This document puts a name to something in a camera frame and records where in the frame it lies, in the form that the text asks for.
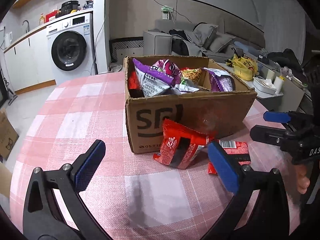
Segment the washing machine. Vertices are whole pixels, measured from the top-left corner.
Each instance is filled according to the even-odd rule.
[[[70,16],[48,25],[46,30],[57,85],[97,74],[91,13]]]

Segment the blue gripper pad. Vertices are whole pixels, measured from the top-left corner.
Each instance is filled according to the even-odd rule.
[[[221,145],[213,141],[208,146],[208,157],[227,191],[236,194],[242,180],[241,166],[228,155]]]
[[[279,122],[288,123],[291,121],[291,117],[288,113],[278,113],[278,112],[265,112],[263,114],[263,119],[267,122]]]
[[[79,155],[74,161],[70,178],[74,182],[76,192],[86,190],[105,154],[105,143],[96,140],[86,153]]]

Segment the black and white patterned panel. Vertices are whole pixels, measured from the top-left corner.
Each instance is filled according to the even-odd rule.
[[[110,41],[110,48],[112,48],[111,58],[117,62],[117,50],[143,48],[143,37],[114,39]]]

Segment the tile floor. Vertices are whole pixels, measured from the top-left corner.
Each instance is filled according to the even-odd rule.
[[[6,107],[8,119],[19,135],[8,159],[3,161],[9,171],[13,172],[17,156],[22,147],[23,139],[26,136],[33,119],[36,117],[44,102],[55,88],[56,86],[51,86],[24,93],[22,95],[18,95],[11,106],[8,106],[8,102],[4,105]],[[7,215],[9,215],[9,199],[1,194],[0,205]]]

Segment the yellow plastic bag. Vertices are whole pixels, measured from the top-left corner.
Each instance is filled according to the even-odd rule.
[[[247,56],[238,58],[235,54],[229,65],[232,65],[235,74],[243,80],[250,81],[259,74],[257,62]]]

